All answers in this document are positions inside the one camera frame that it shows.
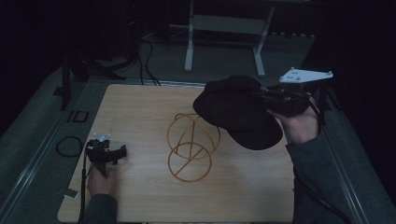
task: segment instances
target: light wood surface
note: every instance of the light wood surface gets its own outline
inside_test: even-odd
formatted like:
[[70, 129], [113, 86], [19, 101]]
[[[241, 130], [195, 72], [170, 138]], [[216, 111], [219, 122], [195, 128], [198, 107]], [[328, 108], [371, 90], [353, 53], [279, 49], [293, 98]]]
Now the light wood surface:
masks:
[[[210, 157], [191, 162], [183, 170], [185, 178], [202, 174], [211, 159], [212, 167], [205, 178], [185, 183], [172, 176], [168, 169], [171, 148], [167, 143], [167, 130], [176, 114], [194, 113], [192, 102], [202, 91], [192, 87], [108, 87], [90, 136], [94, 132], [111, 132], [110, 148], [126, 145], [128, 150], [127, 158], [117, 165], [118, 221], [291, 221], [293, 173], [285, 138], [272, 148], [252, 151], [240, 147], [220, 129], [217, 150]], [[183, 133], [183, 122], [172, 126], [171, 145], [176, 144]], [[199, 122], [213, 139], [219, 139], [213, 126]], [[194, 141], [206, 141], [204, 133], [197, 130]], [[180, 158], [173, 154], [171, 164], [179, 162]], [[82, 158], [70, 189], [79, 191], [81, 168]], [[79, 204], [79, 197], [64, 197], [58, 218], [63, 222], [76, 222]]]

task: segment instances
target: dark green sleeve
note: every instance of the dark green sleeve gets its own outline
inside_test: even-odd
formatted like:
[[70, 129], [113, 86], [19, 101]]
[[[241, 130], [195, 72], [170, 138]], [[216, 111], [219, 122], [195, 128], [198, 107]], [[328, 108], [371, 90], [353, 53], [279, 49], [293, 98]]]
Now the dark green sleeve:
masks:
[[107, 194], [97, 194], [91, 197], [85, 210], [83, 224], [117, 223], [117, 201]]
[[[294, 172], [320, 199], [342, 211], [353, 220], [338, 174], [330, 160], [330, 151], [323, 136], [300, 145], [287, 145], [294, 164]], [[303, 185], [294, 180], [293, 223], [345, 223], [307, 193]]]

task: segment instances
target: human hand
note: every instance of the human hand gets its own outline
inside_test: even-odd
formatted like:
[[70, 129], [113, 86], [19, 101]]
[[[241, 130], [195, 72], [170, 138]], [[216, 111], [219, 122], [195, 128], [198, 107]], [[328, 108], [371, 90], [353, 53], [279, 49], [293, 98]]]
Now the human hand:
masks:
[[105, 177], [96, 166], [93, 166], [88, 180], [88, 190], [91, 196], [95, 194], [109, 194], [115, 198], [117, 191], [116, 169], [110, 167], [107, 177]]
[[271, 110], [267, 110], [267, 112], [280, 119], [285, 132], [289, 135], [290, 141], [296, 145], [314, 139], [318, 135], [318, 116], [311, 106], [303, 114], [292, 118], [287, 118]]

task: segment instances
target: baseball cap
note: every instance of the baseball cap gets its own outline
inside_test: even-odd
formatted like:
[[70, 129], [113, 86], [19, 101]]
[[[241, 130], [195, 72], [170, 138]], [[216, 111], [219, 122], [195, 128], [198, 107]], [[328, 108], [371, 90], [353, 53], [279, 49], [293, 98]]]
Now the baseball cap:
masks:
[[276, 145], [283, 136], [276, 119], [266, 110], [259, 81], [231, 76], [206, 83], [193, 102], [195, 112], [208, 123], [225, 129], [240, 146], [262, 150]]

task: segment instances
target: white bracket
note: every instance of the white bracket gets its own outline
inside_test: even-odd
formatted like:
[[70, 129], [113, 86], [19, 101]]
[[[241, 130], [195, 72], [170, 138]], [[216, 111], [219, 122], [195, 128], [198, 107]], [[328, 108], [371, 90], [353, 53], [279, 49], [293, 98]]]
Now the white bracket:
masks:
[[282, 83], [304, 83], [309, 81], [332, 78], [332, 72], [322, 73], [307, 70], [294, 69], [293, 67], [279, 79]]

